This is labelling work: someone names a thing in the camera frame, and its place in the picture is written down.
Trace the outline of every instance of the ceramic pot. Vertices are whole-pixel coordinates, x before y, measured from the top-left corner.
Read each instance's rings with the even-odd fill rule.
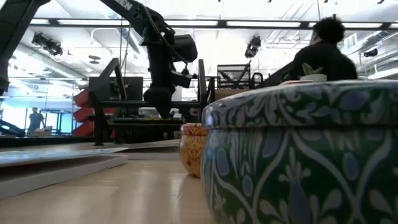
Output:
[[[398,223],[398,83],[280,85],[208,105],[217,223]]]
[[[190,175],[200,178],[201,152],[206,142],[206,130],[196,123],[184,124],[180,130],[181,162]]]

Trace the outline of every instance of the black robotic arm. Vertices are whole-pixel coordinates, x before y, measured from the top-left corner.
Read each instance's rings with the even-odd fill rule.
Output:
[[[0,10],[0,93],[7,91],[8,61],[22,39],[40,6],[50,0],[6,0]],[[156,107],[161,116],[170,111],[171,96],[175,85],[189,87],[191,76],[185,68],[175,71],[174,62],[185,64],[194,61],[198,52],[190,35],[175,36],[157,12],[133,0],[100,0],[130,22],[142,36],[142,46],[147,47],[149,71],[152,79],[144,99]]]

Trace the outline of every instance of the jar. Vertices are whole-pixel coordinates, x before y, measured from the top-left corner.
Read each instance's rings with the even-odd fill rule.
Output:
[[[203,111],[217,223],[395,223],[398,83],[279,85]]]
[[[201,152],[206,142],[206,130],[200,123],[181,126],[180,159],[187,172],[200,178]]]

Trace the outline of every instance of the person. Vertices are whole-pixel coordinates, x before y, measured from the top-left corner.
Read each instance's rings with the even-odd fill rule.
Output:
[[[355,64],[337,47],[344,34],[345,27],[339,19],[327,17],[318,21],[310,45],[296,54],[285,81],[312,74],[324,74],[328,81],[358,79]]]
[[[30,119],[30,125],[27,129],[28,133],[32,133],[34,132],[36,129],[40,128],[40,123],[43,124],[43,128],[45,128],[45,124],[44,124],[44,117],[41,113],[37,112],[37,108],[33,107],[32,108],[33,113],[29,115],[29,119]]]

